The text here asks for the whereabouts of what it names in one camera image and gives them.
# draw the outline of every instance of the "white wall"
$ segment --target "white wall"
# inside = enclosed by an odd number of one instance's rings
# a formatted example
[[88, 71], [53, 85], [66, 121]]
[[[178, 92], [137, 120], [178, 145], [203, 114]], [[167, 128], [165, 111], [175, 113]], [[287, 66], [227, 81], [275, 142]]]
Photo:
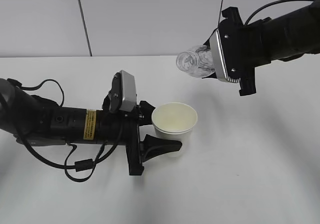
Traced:
[[[81, 0], [93, 55], [176, 54], [207, 40], [220, 0]], [[243, 19], [275, 0], [225, 0]], [[276, 17], [308, 2], [278, 5], [258, 17]]]
[[0, 56], [88, 56], [78, 0], [0, 0]]
[[[274, 0], [225, 0], [243, 19]], [[220, 0], [81, 0], [93, 56], [177, 54], [216, 27]], [[277, 5], [276, 17], [308, 2]], [[88, 56], [78, 0], [0, 0], [0, 57]]]

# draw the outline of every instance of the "cup rim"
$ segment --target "cup rim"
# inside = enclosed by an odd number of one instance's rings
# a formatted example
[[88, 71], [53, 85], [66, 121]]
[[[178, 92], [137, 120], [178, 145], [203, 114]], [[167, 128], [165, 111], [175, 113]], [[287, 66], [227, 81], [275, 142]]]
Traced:
[[[192, 125], [192, 127], [188, 128], [188, 129], [181, 130], [181, 131], [166, 131], [166, 130], [163, 130], [163, 129], [159, 128], [159, 127], [154, 123], [153, 117], [154, 117], [155, 111], [156, 111], [158, 108], [161, 108], [162, 106], [165, 106], [165, 105], [167, 105], [167, 104], [174, 104], [174, 103], [176, 103], [176, 104], [182, 104], [182, 105], [187, 106], [188, 108], [190, 108], [191, 110], [194, 111], [194, 113], [195, 113], [195, 122], [194, 122], [194, 124]], [[196, 111], [194, 108], [192, 108], [190, 105], [187, 105], [187, 104], [185, 104], [185, 103], [180, 103], [180, 102], [169, 102], [169, 103], [165, 103], [165, 104], [163, 104], [163, 105], [161, 105], [161, 106], [159, 106], [159, 107], [157, 107], [157, 108], [154, 109], [154, 111], [153, 111], [152, 114], [151, 114], [151, 122], [152, 122], [152, 124], [153, 124], [153, 126], [154, 126], [155, 128], [157, 128], [159, 131], [161, 131], [161, 132], [163, 132], [163, 133], [167, 133], [167, 134], [186, 133], [186, 132], [192, 130], [192, 128], [194, 128], [194, 126], [197, 124], [197, 122], [198, 122], [198, 114], [197, 114], [197, 111]]]
[[180, 135], [180, 134], [185, 134], [185, 133], [188, 133], [188, 132], [191, 132], [192, 131], [192, 128], [188, 129], [187, 131], [184, 131], [184, 132], [180, 132], [180, 133], [170, 133], [170, 132], [166, 132], [166, 131], [163, 131], [159, 128], [157, 128], [156, 126], [153, 126], [155, 129], [157, 129], [159, 132], [161, 133], [164, 133], [164, 134], [168, 134], [168, 135]]

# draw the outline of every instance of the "screw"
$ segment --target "screw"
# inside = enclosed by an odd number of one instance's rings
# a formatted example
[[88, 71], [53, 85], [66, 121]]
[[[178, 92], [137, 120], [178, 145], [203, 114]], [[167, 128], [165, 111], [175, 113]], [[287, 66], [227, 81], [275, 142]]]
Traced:
[[63, 120], [64, 120], [63, 116], [57, 116], [57, 117], [55, 118], [55, 121], [56, 121], [57, 123], [61, 123], [61, 122], [63, 122]]

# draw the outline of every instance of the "black cable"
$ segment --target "black cable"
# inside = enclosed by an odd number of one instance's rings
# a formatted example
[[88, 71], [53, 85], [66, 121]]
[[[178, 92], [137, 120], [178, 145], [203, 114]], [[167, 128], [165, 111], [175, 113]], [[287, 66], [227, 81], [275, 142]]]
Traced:
[[42, 85], [44, 85], [46, 82], [49, 82], [49, 81], [54, 82], [59, 86], [61, 94], [62, 94], [62, 101], [61, 101], [61, 104], [59, 105], [59, 107], [62, 107], [63, 104], [64, 104], [64, 101], [65, 101], [64, 90], [61, 88], [60, 84], [54, 79], [46, 79], [46, 80], [42, 81], [39, 85], [37, 85], [35, 87], [22, 87], [22, 86], [19, 87], [18, 86], [18, 88], [20, 88], [21, 90], [25, 90], [25, 91], [35, 91], [35, 90], [40, 89], [42, 87]]
[[110, 156], [110, 154], [116, 149], [116, 147], [118, 146], [119, 142], [120, 142], [120, 139], [121, 139], [121, 136], [122, 136], [122, 133], [123, 133], [123, 130], [124, 130], [124, 125], [123, 125], [123, 122], [121, 122], [121, 126], [120, 126], [120, 130], [119, 130], [119, 134], [118, 134], [118, 137], [116, 138], [113, 146], [110, 148], [110, 150], [104, 154], [101, 158], [99, 158], [97, 160], [97, 164], [102, 162], [103, 160], [105, 160], [107, 157]]
[[[123, 132], [123, 122], [121, 122], [121, 126], [120, 126], [120, 131], [119, 131], [119, 134], [118, 134], [118, 137], [117, 139], [115, 140], [115, 142], [113, 143], [113, 146], [107, 151], [107, 153], [105, 155], [103, 155], [101, 158], [100, 156], [102, 155], [102, 153], [104, 152], [105, 150], [105, 146], [107, 144], [107, 142], [104, 142], [101, 147], [100, 147], [100, 150], [98, 152], [98, 154], [96, 155], [95, 159], [94, 159], [94, 162], [93, 162], [93, 166], [92, 166], [92, 170], [91, 170], [91, 173], [89, 174], [89, 176], [85, 177], [85, 178], [75, 178], [73, 176], [71, 176], [69, 173], [68, 173], [68, 170], [65, 169], [64, 170], [64, 173], [65, 175], [72, 181], [74, 182], [77, 182], [77, 183], [83, 183], [85, 181], [87, 181], [91, 176], [92, 174], [94, 173], [95, 169], [96, 169], [96, 166], [98, 163], [102, 162], [103, 160], [105, 160], [107, 157], [109, 157], [113, 152], [114, 150], [116, 149], [116, 147], [118, 146], [119, 142], [120, 142], [120, 139], [121, 139], [121, 136], [122, 136], [122, 132]], [[67, 161], [68, 161], [68, 158], [70, 157], [70, 155], [77, 149], [77, 146], [75, 144], [70, 144], [70, 146], [72, 146], [72, 150], [70, 151], [69, 155], [67, 156], [67, 158], [65, 159], [64, 161], [64, 165], [67, 166]]]
[[270, 7], [272, 5], [275, 5], [275, 4], [279, 4], [279, 3], [285, 3], [285, 2], [292, 2], [292, 1], [315, 1], [315, 0], [278, 0], [278, 1], [274, 1], [274, 2], [271, 2], [271, 3], [268, 3], [260, 8], [258, 8], [255, 12], [253, 12], [249, 18], [246, 20], [246, 22], [244, 23], [245, 26], [247, 26], [249, 24], [249, 22], [251, 21], [251, 19], [257, 14], [259, 13], [261, 10], [267, 8], [267, 7]]
[[65, 166], [65, 165], [61, 165], [61, 164], [57, 164], [54, 162], [49, 161], [48, 159], [44, 158], [43, 156], [41, 156], [39, 153], [37, 153], [33, 147], [30, 145], [30, 143], [28, 142], [28, 140], [26, 139], [24, 133], [22, 132], [22, 130], [20, 129], [20, 126], [18, 125], [16, 119], [14, 118], [14, 116], [12, 115], [8, 104], [5, 100], [5, 98], [3, 97], [3, 95], [0, 93], [0, 103], [3, 106], [4, 110], [6, 111], [6, 113], [9, 116], [9, 119], [11, 120], [20, 140], [22, 141], [22, 143], [24, 144], [24, 146], [26, 147], [26, 149], [35, 157], [37, 158], [39, 161], [53, 167], [53, 168], [58, 168], [58, 169], [75, 169], [76, 167], [73, 166]]
[[79, 4], [79, 9], [80, 9], [83, 29], [84, 29], [84, 32], [85, 32], [84, 34], [85, 34], [85, 38], [87, 40], [86, 43], [87, 43], [87, 46], [88, 46], [89, 55], [90, 55], [90, 57], [92, 57], [91, 45], [90, 45], [88, 30], [87, 30], [87, 26], [86, 26], [86, 21], [85, 21], [85, 18], [84, 18], [85, 16], [84, 16], [84, 10], [82, 9], [81, 0], [78, 0], [78, 4]]
[[220, 11], [219, 11], [218, 26], [219, 26], [220, 19], [221, 19], [221, 12], [222, 12], [222, 5], [223, 5], [223, 1], [224, 1], [224, 0], [221, 0], [221, 3], [220, 3]]

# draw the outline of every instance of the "clear plastic bottle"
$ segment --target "clear plastic bottle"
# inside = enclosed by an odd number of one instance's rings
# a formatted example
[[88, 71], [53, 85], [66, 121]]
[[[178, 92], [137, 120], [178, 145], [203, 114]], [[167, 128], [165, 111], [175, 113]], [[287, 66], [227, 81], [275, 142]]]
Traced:
[[195, 46], [180, 53], [176, 63], [179, 70], [196, 78], [208, 77], [215, 72], [211, 50], [206, 45]]

